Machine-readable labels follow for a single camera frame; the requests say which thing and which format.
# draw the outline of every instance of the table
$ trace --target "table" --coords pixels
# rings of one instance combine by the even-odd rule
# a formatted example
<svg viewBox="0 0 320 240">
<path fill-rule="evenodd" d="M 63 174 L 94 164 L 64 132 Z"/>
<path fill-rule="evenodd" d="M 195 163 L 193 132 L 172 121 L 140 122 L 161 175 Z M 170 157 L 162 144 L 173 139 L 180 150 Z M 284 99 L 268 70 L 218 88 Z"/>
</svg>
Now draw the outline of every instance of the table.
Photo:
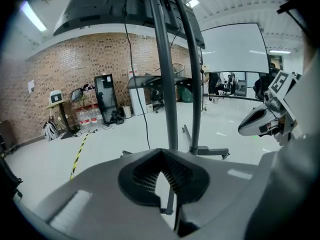
<svg viewBox="0 0 320 240">
<path fill-rule="evenodd" d="M 48 109 L 52 109 L 52 108 L 54 108 L 56 106 L 59 106 L 60 112 L 61 112 L 61 116 L 62 116 L 63 122 L 65 124 L 65 127 L 66 127 L 66 133 L 61 137 L 61 140 L 70 138 L 70 137 L 74 136 L 79 131 L 79 129 L 70 129 L 70 126 L 69 126 L 67 118 L 66 118 L 64 105 L 63 105 L 66 102 L 67 102 L 66 100 L 61 100 L 61 101 L 58 101 L 58 102 L 56 102 L 56 103 L 54 103 L 52 105 L 46 106 L 44 108 L 45 110 L 48 110 Z"/>
</svg>

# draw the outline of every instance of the projection screen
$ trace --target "projection screen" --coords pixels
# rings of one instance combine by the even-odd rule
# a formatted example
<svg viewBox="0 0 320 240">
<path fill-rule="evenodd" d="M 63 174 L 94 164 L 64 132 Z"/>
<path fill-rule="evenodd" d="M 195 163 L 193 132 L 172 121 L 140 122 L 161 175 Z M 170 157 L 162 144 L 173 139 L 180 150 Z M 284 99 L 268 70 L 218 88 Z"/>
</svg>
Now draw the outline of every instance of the projection screen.
<svg viewBox="0 0 320 240">
<path fill-rule="evenodd" d="M 203 64 L 209 72 L 269 73 L 266 46 L 257 23 L 203 30 Z"/>
</svg>

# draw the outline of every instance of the yellow and black caution tape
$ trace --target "yellow and black caution tape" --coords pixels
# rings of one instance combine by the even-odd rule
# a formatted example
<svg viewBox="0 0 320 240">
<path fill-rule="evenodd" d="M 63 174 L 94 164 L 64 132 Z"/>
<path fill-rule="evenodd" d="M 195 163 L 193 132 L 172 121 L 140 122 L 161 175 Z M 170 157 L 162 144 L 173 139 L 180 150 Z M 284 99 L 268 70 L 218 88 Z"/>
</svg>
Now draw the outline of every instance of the yellow and black caution tape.
<svg viewBox="0 0 320 240">
<path fill-rule="evenodd" d="M 89 133 L 90 133 L 90 132 L 88 131 L 88 133 L 87 133 L 86 136 L 84 137 L 84 139 L 83 139 L 83 141 L 82 141 L 82 144 L 81 144 L 81 147 L 80 147 L 80 149 L 79 149 L 79 151 L 78 151 L 78 154 L 76 155 L 76 158 L 75 158 L 74 163 L 73 163 L 72 172 L 71 172 L 71 175 L 70 175 L 70 180 L 71 180 L 71 179 L 74 177 L 74 175 L 75 175 L 75 170 L 76 170 L 76 167 L 77 167 L 77 162 L 78 162 L 78 160 L 79 160 L 81 150 L 82 150 L 82 148 L 83 148 L 83 146 L 84 146 L 84 144 L 85 144 L 85 142 L 86 142 L 86 139 L 87 139 Z"/>
</svg>

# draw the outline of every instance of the white floor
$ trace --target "white floor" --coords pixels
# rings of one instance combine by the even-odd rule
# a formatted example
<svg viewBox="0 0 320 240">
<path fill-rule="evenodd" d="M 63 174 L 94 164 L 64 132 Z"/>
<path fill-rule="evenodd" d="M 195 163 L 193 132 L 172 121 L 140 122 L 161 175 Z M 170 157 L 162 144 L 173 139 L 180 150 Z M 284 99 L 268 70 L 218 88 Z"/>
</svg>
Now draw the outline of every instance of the white floor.
<svg viewBox="0 0 320 240">
<path fill-rule="evenodd" d="M 207 111 L 202 114 L 200 146 L 209 148 L 229 148 L 226 161 L 258 164 L 262 155 L 279 149 L 273 136 L 244 137 L 238 133 L 238 125 L 252 108 L 261 103 L 240 99 L 220 99 L 211 103 L 205 98 Z M 178 146 L 182 152 L 188 151 L 187 139 L 181 131 L 186 124 L 192 130 L 192 103 L 178 103 Z M 164 109 L 159 113 L 146 114 L 149 129 L 150 147 L 168 148 L 166 117 Z M 23 183 L 18 189 L 23 193 L 21 202 L 33 210 L 50 192 L 69 180 L 74 160 L 85 137 L 46 139 L 24 146 L 6 157 L 12 171 Z M 117 159 L 126 150 L 132 153 L 147 150 L 145 122 L 142 115 L 133 116 L 122 125 L 112 125 L 111 129 L 91 133 L 82 148 L 75 175 L 85 169 Z M 156 193 L 161 196 L 165 207 L 169 188 L 167 182 L 157 186 Z"/>
</svg>

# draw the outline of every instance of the ceiling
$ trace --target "ceiling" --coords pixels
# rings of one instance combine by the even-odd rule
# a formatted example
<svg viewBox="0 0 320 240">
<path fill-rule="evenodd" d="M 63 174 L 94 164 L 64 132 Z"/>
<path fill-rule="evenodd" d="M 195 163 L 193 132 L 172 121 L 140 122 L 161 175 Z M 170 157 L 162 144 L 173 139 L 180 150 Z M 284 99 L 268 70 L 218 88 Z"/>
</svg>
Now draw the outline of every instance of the ceiling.
<svg viewBox="0 0 320 240">
<path fill-rule="evenodd" d="M 29 0 L 29 3 L 47 30 L 33 34 L 16 24 L 16 29 L 26 40 L 37 46 L 53 37 L 56 23 L 70 0 Z M 302 32 L 285 13 L 278 15 L 277 9 L 285 0 L 199 0 L 193 10 L 200 29 L 206 30 L 226 24 L 258 23 L 267 49 L 299 51 L 303 48 Z"/>
</svg>

